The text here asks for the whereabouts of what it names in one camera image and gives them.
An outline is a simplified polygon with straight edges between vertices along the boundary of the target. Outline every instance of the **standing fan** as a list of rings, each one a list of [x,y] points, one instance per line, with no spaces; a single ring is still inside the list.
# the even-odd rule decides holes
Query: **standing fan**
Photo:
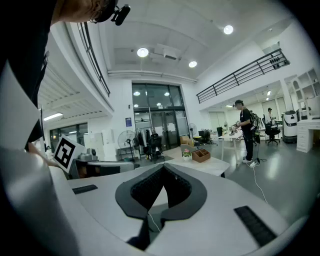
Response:
[[[194,123],[189,123],[189,130],[191,131],[192,139],[194,139],[194,135],[197,133],[197,127]]]
[[[130,147],[132,161],[135,161],[134,154],[132,152],[133,140],[136,137],[136,134],[131,130],[125,130],[120,133],[118,137],[118,145],[121,149]]]

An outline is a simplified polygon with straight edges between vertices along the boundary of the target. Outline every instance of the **man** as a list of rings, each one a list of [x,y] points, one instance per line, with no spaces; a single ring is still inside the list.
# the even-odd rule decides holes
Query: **man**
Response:
[[[115,11],[118,0],[32,0],[18,1],[14,11],[7,12],[4,59],[20,83],[22,89],[38,107],[38,91],[45,74],[45,51],[50,26],[59,22],[104,22]],[[42,155],[31,143],[43,135],[40,121],[34,126],[26,145],[30,153]],[[49,166],[54,162],[43,158]]]
[[[275,124],[274,119],[276,119],[276,118],[275,118],[274,115],[271,113],[271,111],[272,111],[272,108],[269,107],[269,108],[268,108],[268,114],[265,116],[265,123],[266,123],[266,124],[272,123],[272,124],[274,125],[274,124]]]
[[[252,162],[253,151],[254,151],[254,141],[253,141],[253,132],[251,130],[252,120],[249,109],[244,106],[244,102],[238,99],[235,102],[235,106],[240,112],[240,123],[237,124],[238,127],[241,127],[243,132],[243,138],[246,148],[246,157],[243,158],[243,163]]]

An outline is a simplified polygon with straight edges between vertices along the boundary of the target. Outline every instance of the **black sleeve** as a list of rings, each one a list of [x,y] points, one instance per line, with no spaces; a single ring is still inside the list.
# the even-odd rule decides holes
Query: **black sleeve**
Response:
[[[250,111],[248,109],[244,109],[243,110],[243,121],[247,121],[247,120],[250,120]]]

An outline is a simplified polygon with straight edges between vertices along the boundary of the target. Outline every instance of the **glass door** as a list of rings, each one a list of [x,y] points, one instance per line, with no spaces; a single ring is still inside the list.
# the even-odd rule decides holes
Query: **glass door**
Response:
[[[178,147],[177,124],[174,111],[152,111],[153,132],[161,137],[162,150]]]

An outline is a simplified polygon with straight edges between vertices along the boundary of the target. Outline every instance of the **ceiling light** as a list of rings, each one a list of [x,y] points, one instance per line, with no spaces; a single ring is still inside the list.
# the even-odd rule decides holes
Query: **ceiling light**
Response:
[[[194,68],[197,64],[198,64],[198,63],[197,63],[196,61],[191,61],[191,62],[189,63],[189,67],[190,67],[190,68]]]
[[[63,114],[61,114],[61,113],[56,113],[56,114],[53,114],[53,115],[50,115],[50,116],[44,118],[43,121],[47,121],[47,120],[50,120],[50,119],[52,119],[52,118],[60,117],[60,116],[62,116],[62,115],[63,115]]]
[[[140,48],[140,49],[136,52],[136,54],[138,54],[139,57],[144,58],[144,57],[148,56],[149,51],[148,51],[148,49],[146,49],[146,48]]]
[[[227,35],[230,35],[234,31],[234,28],[231,25],[224,27],[223,32]]]

